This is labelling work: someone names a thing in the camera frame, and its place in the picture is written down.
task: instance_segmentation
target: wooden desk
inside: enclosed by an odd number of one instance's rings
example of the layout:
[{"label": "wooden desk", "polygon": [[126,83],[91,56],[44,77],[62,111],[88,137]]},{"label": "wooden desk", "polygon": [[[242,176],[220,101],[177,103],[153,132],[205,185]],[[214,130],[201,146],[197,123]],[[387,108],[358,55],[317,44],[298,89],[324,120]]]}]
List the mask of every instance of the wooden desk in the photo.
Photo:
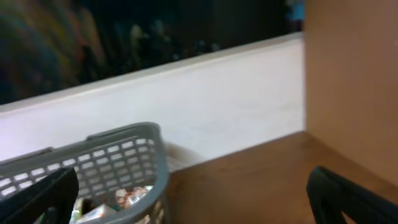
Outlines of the wooden desk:
[{"label": "wooden desk", "polygon": [[325,166],[398,203],[398,188],[297,133],[171,175],[172,223],[315,223],[305,186]]}]

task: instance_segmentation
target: gray plastic basket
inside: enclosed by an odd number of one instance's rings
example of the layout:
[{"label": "gray plastic basket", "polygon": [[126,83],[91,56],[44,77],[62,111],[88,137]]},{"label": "gray plastic basket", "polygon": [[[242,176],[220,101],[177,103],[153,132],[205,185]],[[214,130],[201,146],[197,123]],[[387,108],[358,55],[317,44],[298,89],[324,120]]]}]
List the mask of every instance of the gray plastic basket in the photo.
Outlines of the gray plastic basket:
[{"label": "gray plastic basket", "polygon": [[116,204],[114,191],[153,185],[130,209],[88,223],[135,223],[146,215],[150,223],[170,223],[165,198],[169,181],[159,126],[137,123],[88,136],[85,141],[48,148],[0,164],[0,199],[38,182],[60,167],[74,167],[78,198]]}]

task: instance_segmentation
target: wooden partition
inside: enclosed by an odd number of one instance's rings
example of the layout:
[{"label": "wooden partition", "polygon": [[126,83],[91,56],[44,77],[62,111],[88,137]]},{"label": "wooden partition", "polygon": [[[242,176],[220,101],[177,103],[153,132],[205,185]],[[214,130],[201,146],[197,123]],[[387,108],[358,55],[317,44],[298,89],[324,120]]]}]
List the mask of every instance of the wooden partition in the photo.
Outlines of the wooden partition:
[{"label": "wooden partition", "polygon": [[398,185],[398,1],[306,3],[308,131]]}]

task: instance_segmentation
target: brown wooden panel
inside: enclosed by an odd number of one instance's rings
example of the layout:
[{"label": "brown wooden panel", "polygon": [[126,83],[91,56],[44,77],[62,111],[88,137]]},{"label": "brown wooden panel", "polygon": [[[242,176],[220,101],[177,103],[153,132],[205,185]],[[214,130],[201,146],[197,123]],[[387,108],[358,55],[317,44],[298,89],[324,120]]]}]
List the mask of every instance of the brown wooden panel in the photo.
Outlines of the brown wooden panel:
[{"label": "brown wooden panel", "polygon": [[171,175],[172,223],[315,223],[305,186],[325,166],[398,203],[398,188],[297,133]]},{"label": "brown wooden panel", "polygon": [[398,185],[398,1],[309,0],[307,129]]}]

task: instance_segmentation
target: item in basket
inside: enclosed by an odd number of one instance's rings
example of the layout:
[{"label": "item in basket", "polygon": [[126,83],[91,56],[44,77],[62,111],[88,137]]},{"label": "item in basket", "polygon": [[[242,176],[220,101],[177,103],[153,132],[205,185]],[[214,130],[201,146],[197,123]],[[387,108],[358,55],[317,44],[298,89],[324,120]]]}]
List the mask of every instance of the item in basket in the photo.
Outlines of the item in basket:
[{"label": "item in basket", "polygon": [[95,205],[90,199],[79,198],[76,200],[75,205],[73,206],[72,214],[70,215],[69,223],[75,223],[79,220],[84,214],[93,210]]},{"label": "item in basket", "polygon": [[126,200],[132,195],[132,192],[128,192],[126,189],[120,189],[115,192],[116,203],[121,209],[126,209]]},{"label": "item in basket", "polygon": [[150,218],[149,218],[149,215],[147,215],[142,220],[137,222],[136,224],[149,224],[149,223],[150,223]]},{"label": "item in basket", "polygon": [[128,196],[125,204],[125,209],[132,207],[135,205],[140,199],[145,197],[145,195],[148,194],[148,192],[152,189],[152,186],[146,186],[146,187],[135,187],[132,194]]},{"label": "item in basket", "polygon": [[116,203],[121,209],[128,209],[143,198],[153,186],[135,187],[132,192],[126,189],[117,190],[115,193]]},{"label": "item in basket", "polygon": [[105,217],[107,215],[113,215],[115,214],[116,211],[113,210],[112,208],[108,207],[105,204],[102,204],[99,207],[96,207],[94,210],[90,211],[89,213],[83,215],[77,222],[76,224],[84,223],[90,220],[94,220],[96,218],[101,218]]}]

